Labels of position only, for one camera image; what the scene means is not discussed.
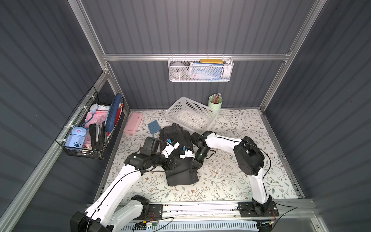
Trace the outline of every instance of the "black wire basket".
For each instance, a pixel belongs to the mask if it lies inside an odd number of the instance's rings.
[[[93,158],[103,160],[105,157],[109,157],[113,148],[117,136],[119,134],[122,122],[124,121],[124,112],[121,113],[120,119],[118,120],[115,128],[112,130],[111,135],[108,137],[105,144],[102,148],[97,150],[86,149],[86,148],[75,148],[75,147],[65,147],[66,139],[71,134],[72,129],[75,126],[80,126],[85,122],[86,115],[89,112],[89,108],[97,103],[99,105],[106,105],[110,106],[115,96],[110,94],[105,94],[101,92],[96,92],[87,102],[85,107],[82,108],[81,113],[77,116],[74,120],[73,124],[70,126],[68,133],[64,137],[63,140],[56,140],[56,142],[63,148],[63,151],[69,156],[78,156],[78,157],[86,157],[86,158]]]

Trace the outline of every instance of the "blue pencil case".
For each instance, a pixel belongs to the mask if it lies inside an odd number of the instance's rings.
[[[116,94],[114,100],[112,101],[111,106],[109,107],[108,115],[104,123],[106,132],[111,132],[115,127],[115,119],[116,119],[118,107],[120,106],[120,102],[121,102],[121,94]]]

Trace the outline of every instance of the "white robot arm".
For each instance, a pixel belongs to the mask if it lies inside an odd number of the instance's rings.
[[[263,216],[269,211],[272,197],[267,196],[263,182],[264,155],[250,137],[228,138],[206,131],[202,135],[192,134],[191,141],[198,147],[191,162],[192,171],[202,166],[211,148],[235,154],[240,169],[248,175],[250,180],[254,212],[258,216]],[[128,156],[118,176],[99,199],[86,209],[85,214],[77,212],[73,216],[71,232],[115,232],[139,216],[146,217],[149,200],[139,195],[133,197],[119,211],[115,213],[114,211],[130,187],[140,178],[143,170],[152,166],[165,165],[167,157],[156,153],[159,144],[158,139],[147,137],[140,153],[132,153]]]

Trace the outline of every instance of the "pink pencil case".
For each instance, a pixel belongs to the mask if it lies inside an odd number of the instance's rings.
[[[132,134],[135,135],[140,122],[142,121],[143,114],[140,112],[133,112],[130,117],[128,122],[126,123],[126,126],[124,128],[125,134]]]

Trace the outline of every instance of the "yellow box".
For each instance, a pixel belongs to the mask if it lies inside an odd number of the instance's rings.
[[[200,63],[217,63],[217,64],[223,64],[223,60],[221,59],[201,59]]]

